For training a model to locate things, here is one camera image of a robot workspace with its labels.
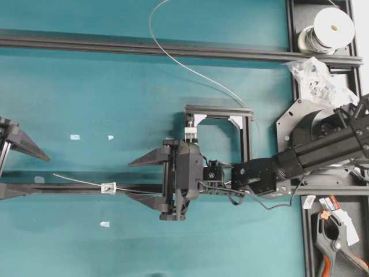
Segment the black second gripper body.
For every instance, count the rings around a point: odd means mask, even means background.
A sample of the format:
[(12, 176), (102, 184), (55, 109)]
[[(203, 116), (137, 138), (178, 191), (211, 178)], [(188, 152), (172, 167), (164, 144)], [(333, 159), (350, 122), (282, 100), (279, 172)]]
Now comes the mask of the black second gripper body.
[(15, 131), (15, 135), (17, 135), (18, 127), (18, 122), (1, 117), (1, 175), (5, 167), (7, 155), (12, 146), (11, 142), (9, 141), (9, 136), (12, 131)]

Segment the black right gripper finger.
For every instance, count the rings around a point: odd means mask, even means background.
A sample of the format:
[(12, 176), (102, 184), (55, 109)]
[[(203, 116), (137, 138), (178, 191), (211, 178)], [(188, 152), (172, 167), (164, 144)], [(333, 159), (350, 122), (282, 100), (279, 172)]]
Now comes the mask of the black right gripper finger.
[(130, 167), (157, 166), (169, 160), (169, 147), (156, 148), (144, 156), (129, 163)]

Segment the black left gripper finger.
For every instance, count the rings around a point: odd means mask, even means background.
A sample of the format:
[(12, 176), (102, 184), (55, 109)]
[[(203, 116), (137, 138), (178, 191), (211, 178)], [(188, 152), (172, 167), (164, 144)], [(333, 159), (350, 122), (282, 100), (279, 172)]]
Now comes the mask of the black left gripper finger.
[(162, 210), (164, 204), (164, 198), (159, 196), (137, 193), (128, 193), (126, 196), (154, 210)]

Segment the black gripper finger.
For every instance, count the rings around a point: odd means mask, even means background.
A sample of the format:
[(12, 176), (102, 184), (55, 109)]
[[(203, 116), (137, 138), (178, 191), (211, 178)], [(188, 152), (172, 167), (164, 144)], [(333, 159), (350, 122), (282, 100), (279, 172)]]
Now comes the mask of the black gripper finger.
[(31, 194), (39, 193), (38, 190), (32, 188), (26, 188), (16, 184), (1, 183), (0, 199), (6, 200), (15, 197), (29, 196)]
[(24, 153), (49, 162), (51, 159), (39, 148), (35, 142), (21, 129), (15, 128), (8, 133), (8, 142), (11, 144), (10, 149)]

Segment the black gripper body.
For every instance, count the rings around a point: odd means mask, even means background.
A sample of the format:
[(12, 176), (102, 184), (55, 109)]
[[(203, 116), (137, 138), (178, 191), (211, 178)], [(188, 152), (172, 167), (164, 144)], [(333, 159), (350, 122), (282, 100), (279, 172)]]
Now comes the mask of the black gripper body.
[(182, 140), (164, 140), (168, 151), (164, 162), (163, 204), (160, 220), (184, 221), (190, 202), (199, 196), (203, 177), (203, 156), (196, 143)]

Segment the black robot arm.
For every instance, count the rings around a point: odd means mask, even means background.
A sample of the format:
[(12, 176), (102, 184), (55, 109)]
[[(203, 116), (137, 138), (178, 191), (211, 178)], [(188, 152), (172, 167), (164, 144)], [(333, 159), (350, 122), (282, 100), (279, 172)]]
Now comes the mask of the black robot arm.
[(201, 193), (221, 193), (230, 199), (247, 194), (266, 196), (280, 191), (279, 183), (303, 178), (315, 170), (348, 159), (368, 158), (368, 97), (330, 111), (307, 113), (291, 131), (288, 147), (270, 158), (252, 159), (246, 154), (230, 164), (231, 181), (224, 182), (226, 164), (207, 160), (197, 143), (197, 125), (206, 118), (230, 119), (237, 115), (243, 139), (248, 138), (248, 109), (186, 106), (186, 138), (164, 140), (162, 147), (136, 159), (132, 166), (162, 166), (159, 192), (125, 188), (123, 192), (151, 209), (162, 220), (183, 221), (189, 203)]

